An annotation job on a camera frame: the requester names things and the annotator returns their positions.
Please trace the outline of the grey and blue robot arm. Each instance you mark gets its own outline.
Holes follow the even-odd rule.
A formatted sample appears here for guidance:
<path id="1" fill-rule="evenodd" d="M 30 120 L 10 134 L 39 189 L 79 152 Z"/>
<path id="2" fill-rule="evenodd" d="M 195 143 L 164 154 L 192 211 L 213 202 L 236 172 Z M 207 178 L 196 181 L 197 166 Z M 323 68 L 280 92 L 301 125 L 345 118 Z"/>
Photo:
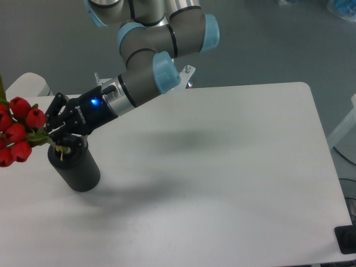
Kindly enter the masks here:
<path id="1" fill-rule="evenodd" d="M 199 1 L 86 1 L 94 23 L 120 23 L 126 71 L 76 98 L 57 94 L 46 111 L 51 144 L 84 148 L 93 130 L 178 86 L 174 59 L 215 48 L 219 25 Z"/>

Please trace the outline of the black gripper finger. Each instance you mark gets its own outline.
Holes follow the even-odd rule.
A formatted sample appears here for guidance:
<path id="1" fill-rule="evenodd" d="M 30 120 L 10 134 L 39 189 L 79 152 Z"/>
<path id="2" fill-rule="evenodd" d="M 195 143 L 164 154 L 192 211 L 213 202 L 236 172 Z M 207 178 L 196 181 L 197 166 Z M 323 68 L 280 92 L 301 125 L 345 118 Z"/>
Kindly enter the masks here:
<path id="1" fill-rule="evenodd" d="M 47 111 L 45 112 L 46 123 L 44 128 L 47 132 L 51 132 L 52 130 L 65 124 L 60 112 L 62 108 L 66 107 L 68 100 L 69 98 L 60 92 L 54 96 Z"/>
<path id="2" fill-rule="evenodd" d="M 88 148 L 87 137 L 78 136 L 67 132 L 65 128 L 57 128 L 49 131 L 49 137 L 52 140 L 52 146 L 64 147 L 69 149 L 85 149 Z"/>

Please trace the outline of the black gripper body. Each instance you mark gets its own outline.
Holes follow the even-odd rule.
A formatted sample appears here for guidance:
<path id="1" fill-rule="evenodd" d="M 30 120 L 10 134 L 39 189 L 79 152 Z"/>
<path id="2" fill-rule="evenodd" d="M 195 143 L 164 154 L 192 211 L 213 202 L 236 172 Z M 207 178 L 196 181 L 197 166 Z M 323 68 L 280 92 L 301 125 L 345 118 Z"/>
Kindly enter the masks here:
<path id="1" fill-rule="evenodd" d="M 102 87 L 97 86 L 67 100 L 63 111 L 55 117 L 55 128 L 63 127 L 65 133 L 89 135 L 116 118 L 118 115 L 104 99 Z"/>

